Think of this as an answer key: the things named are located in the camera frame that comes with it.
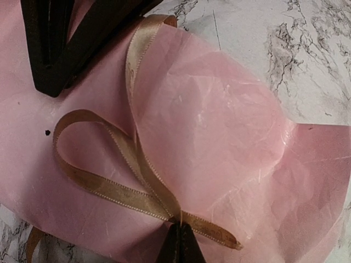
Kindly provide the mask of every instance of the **pink plastic sheet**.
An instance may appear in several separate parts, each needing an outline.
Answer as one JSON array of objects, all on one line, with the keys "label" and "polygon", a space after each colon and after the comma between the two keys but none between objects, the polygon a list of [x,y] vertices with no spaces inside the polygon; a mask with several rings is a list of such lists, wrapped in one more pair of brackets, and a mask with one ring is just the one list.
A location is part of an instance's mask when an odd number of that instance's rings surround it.
[{"label": "pink plastic sheet", "polygon": [[[146,154],[182,208],[225,227],[244,246],[230,250],[197,236],[208,262],[324,262],[341,228],[348,127],[289,121],[242,66],[169,26],[141,64],[133,109],[124,80],[133,32],[111,42],[73,90],[49,98],[33,86],[20,3],[4,2],[1,203],[41,230],[118,262],[154,262],[167,225],[76,186],[56,164],[45,133],[79,108],[131,133],[132,110]],[[98,125],[70,127],[60,150],[77,166],[141,189]]]}]

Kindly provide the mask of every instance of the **ribbon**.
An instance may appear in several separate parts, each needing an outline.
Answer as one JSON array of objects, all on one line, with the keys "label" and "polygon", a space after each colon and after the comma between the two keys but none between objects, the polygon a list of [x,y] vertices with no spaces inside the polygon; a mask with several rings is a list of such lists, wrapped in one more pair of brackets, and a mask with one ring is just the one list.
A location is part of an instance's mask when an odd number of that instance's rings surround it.
[{"label": "ribbon", "polygon": [[[128,101],[131,107],[133,104],[134,84],[139,66],[163,23],[176,26],[177,19],[175,16],[148,16],[140,23],[129,45],[126,61],[126,86]],[[68,126],[79,122],[97,122],[102,124],[110,134],[131,171],[148,193],[137,191],[100,175],[77,168],[62,158],[57,148],[59,136]],[[144,153],[138,134],[138,127],[136,127],[133,137],[130,137],[121,128],[113,125],[94,112],[76,110],[63,116],[57,123],[53,134],[53,145],[54,155],[60,168],[72,181],[90,193],[164,221],[180,223],[184,221],[191,226],[193,231],[221,245],[237,250],[242,248],[241,244],[227,230],[181,210],[176,197],[167,188],[157,170],[152,166]],[[32,230],[27,244],[28,263],[31,263],[33,251],[42,235],[43,232],[40,230]]]}]

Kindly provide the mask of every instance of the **ribbon bow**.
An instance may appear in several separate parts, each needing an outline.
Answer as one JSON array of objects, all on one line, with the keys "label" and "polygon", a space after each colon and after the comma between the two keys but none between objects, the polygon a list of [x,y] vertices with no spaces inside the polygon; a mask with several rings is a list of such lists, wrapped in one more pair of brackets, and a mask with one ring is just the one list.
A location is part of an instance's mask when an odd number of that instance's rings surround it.
[{"label": "ribbon bow", "polygon": [[[131,106],[133,103],[134,84],[139,65],[163,23],[176,26],[177,20],[175,16],[151,15],[140,23],[130,43],[126,61],[126,85],[128,100]],[[103,125],[112,137],[131,171],[148,193],[137,191],[100,175],[77,168],[62,158],[57,148],[59,136],[68,126],[78,122],[97,122]],[[54,154],[61,169],[71,180],[87,191],[126,208],[134,209],[164,221],[177,223],[186,222],[191,226],[194,232],[208,237],[226,247],[237,250],[241,249],[241,244],[227,230],[181,210],[176,197],[167,188],[144,153],[138,131],[135,132],[135,139],[132,139],[122,129],[94,112],[89,110],[76,110],[61,118],[56,125],[53,138]],[[31,234],[31,237],[29,243],[37,243],[33,240],[40,239],[35,232]]]}]

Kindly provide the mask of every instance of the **crumpled pink paper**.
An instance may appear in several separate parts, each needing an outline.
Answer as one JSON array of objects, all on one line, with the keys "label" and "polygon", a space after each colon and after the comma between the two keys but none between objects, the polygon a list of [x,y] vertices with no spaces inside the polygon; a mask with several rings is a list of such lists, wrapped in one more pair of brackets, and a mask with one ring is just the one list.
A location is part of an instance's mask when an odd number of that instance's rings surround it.
[{"label": "crumpled pink paper", "polygon": [[[45,133],[79,108],[132,132],[132,110],[146,154],[183,210],[225,227],[244,246],[230,250],[197,236],[208,262],[324,262],[341,228],[349,128],[289,121],[242,66],[169,26],[161,27],[141,64],[130,109],[124,68],[132,34],[112,41],[73,90],[53,99],[34,88],[20,3],[5,1],[0,203],[118,262],[154,262],[167,224],[76,186],[56,164],[52,133]],[[70,127],[60,151],[81,168],[142,189],[97,124]]]}]

